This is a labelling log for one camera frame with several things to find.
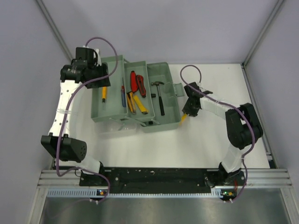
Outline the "black handle hammer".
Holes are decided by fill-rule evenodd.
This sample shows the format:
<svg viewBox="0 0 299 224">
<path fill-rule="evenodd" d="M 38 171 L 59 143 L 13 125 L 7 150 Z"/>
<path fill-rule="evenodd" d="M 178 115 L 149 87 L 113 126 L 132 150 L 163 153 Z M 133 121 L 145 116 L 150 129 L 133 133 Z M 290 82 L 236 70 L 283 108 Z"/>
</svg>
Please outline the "black handle hammer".
<svg viewBox="0 0 299 224">
<path fill-rule="evenodd" d="M 161 81 L 156 81 L 156 82 L 152 82 L 151 85 L 157 87 L 160 112 L 161 112 L 161 115 L 164 116 L 165 112 L 164 112 L 164 105 L 163 105 L 163 100 L 162 100 L 162 96 L 161 96 L 160 86 L 165 85 L 165 83 L 161 82 Z"/>
</svg>

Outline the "blue red precision screwdriver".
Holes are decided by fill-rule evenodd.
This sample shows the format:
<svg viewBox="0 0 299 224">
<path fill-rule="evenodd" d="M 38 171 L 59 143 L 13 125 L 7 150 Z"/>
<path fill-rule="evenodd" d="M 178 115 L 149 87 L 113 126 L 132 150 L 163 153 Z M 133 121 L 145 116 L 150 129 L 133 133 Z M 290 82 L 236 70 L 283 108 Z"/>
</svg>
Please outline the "blue red precision screwdriver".
<svg viewBox="0 0 299 224">
<path fill-rule="evenodd" d="M 126 108 L 126 94 L 125 94 L 125 87 L 123 78 L 121 78 L 121 99 L 122 99 L 122 106 Z"/>
</svg>

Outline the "green cantilever tool box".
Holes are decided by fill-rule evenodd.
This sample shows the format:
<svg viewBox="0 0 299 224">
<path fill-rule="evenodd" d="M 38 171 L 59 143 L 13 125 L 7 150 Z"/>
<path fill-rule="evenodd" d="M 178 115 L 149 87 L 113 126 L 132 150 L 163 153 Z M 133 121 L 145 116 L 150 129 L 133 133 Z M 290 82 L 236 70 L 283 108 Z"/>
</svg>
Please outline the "green cantilever tool box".
<svg viewBox="0 0 299 224">
<path fill-rule="evenodd" d="M 145 133 L 154 133 L 160 131 L 169 131 L 177 129 L 181 121 L 178 98 L 184 96 L 182 84 L 173 82 L 171 70 L 167 62 L 146 63 L 145 61 L 129 62 L 122 55 L 117 58 L 105 57 L 103 63 L 108 64 L 108 70 L 111 71 L 115 65 L 117 70 L 109 78 L 111 86 L 107 89 L 107 99 L 105 110 L 102 108 L 102 89 L 92 91 L 91 119 L 95 123 L 95 129 L 100 134 L 123 133 L 133 131 L 138 126 Z M 142 114 L 136 102 L 136 114 L 133 115 L 128 107 L 127 92 L 131 91 L 130 73 L 135 71 L 136 75 L 143 76 L 146 97 L 137 95 L 142 104 L 148 109 L 148 114 Z M 126 94 L 126 108 L 122 106 L 121 99 L 121 78 L 124 81 Z M 165 115 L 160 112 L 157 87 L 152 86 L 152 82 L 161 81 L 165 85 L 160 86 L 161 96 L 164 105 Z M 159 125 L 148 125 L 148 121 L 155 118 Z"/>
</svg>

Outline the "large red utility knife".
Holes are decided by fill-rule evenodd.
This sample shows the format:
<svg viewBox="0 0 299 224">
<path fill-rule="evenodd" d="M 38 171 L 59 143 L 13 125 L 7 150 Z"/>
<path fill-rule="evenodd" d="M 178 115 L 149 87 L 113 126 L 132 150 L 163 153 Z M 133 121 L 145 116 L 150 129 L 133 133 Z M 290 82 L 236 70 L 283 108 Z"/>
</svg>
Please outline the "large red utility knife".
<svg viewBox="0 0 299 224">
<path fill-rule="evenodd" d="M 140 92 L 140 95 L 145 98 L 146 97 L 146 89 L 144 87 L 144 79 L 143 76 L 137 75 L 136 76 L 136 83 Z"/>
</svg>

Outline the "yellow utility knife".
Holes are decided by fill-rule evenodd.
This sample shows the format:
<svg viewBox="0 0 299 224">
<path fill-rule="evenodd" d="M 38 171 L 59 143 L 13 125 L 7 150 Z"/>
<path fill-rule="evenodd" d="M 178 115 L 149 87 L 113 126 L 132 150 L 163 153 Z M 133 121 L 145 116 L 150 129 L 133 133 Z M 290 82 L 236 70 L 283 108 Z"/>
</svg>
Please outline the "yellow utility knife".
<svg viewBox="0 0 299 224">
<path fill-rule="evenodd" d="M 139 97 L 137 95 L 133 96 L 134 101 L 136 102 L 139 110 L 141 111 L 142 114 L 148 114 L 148 109 L 142 104 L 140 101 Z"/>
</svg>

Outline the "small red utility knife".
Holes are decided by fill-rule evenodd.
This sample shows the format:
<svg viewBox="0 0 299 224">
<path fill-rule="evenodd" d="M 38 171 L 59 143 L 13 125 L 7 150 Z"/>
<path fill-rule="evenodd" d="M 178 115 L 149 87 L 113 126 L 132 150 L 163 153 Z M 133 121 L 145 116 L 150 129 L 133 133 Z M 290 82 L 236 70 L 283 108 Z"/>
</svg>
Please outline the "small red utility knife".
<svg viewBox="0 0 299 224">
<path fill-rule="evenodd" d="M 130 73 L 130 86 L 131 86 L 131 91 L 133 93 L 138 91 L 138 84 L 137 84 L 137 79 L 136 79 L 136 73 L 135 71 L 131 71 Z"/>
</svg>

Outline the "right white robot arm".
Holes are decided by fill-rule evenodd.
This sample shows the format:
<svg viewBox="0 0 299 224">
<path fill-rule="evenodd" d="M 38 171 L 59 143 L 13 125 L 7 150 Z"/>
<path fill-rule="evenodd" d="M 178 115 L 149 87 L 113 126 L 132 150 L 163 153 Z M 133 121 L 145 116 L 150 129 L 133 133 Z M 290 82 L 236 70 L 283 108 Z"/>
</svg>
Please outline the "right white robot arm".
<svg viewBox="0 0 299 224">
<path fill-rule="evenodd" d="M 195 82 L 187 84 L 184 90 L 188 96 L 182 112 L 189 117 L 196 117 L 199 110 L 206 110 L 226 122 L 229 146 L 226 155 L 218 166 L 218 171 L 207 176 L 212 186 L 228 185 L 241 171 L 246 147 L 253 147 L 263 136 L 263 129 L 251 103 L 234 105 L 218 98 L 213 92 L 200 88 Z"/>
</svg>

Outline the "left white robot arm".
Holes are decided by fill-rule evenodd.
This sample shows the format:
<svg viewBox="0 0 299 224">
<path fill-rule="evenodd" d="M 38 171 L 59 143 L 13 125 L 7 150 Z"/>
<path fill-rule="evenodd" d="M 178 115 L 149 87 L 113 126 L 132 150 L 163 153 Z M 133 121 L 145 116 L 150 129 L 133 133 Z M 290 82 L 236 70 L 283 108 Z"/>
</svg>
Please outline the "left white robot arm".
<svg viewBox="0 0 299 224">
<path fill-rule="evenodd" d="M 77 47 L 71 63 L 60 70 L 60 95 L 56 115 L 47 135 L 41 137 L 41 144 L 55 159 L 57 168 L 76 167 L 90 173 L 90 180 L 101 185 L 106 174 L 101 171 L 101 162 L 87 154 L 87 143 L 77 138 L 76 125 L 83 89 L 109 86 L 109 79 L 90 83 L 90 80 L 108 74 L 108 65 L 100 58 L 99 49 Z"/>
</svg>

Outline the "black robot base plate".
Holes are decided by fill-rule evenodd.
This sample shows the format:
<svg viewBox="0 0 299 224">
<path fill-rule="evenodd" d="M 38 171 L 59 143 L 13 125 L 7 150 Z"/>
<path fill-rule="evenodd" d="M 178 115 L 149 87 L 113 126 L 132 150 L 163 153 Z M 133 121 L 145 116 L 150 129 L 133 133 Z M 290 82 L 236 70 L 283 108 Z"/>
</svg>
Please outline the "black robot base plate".
<svg viewBox="0 0 299 224">
<path fill-rule="evenodd" d="M 241 169 L 227 173 L 224 168 L 121 168 L 100 166 L 99 174 L 105 176 L 116 188 L 158 188 L 170 184 L 180 186 L 195 184 L 199 187 L 243 185 Z"/>
</svg>

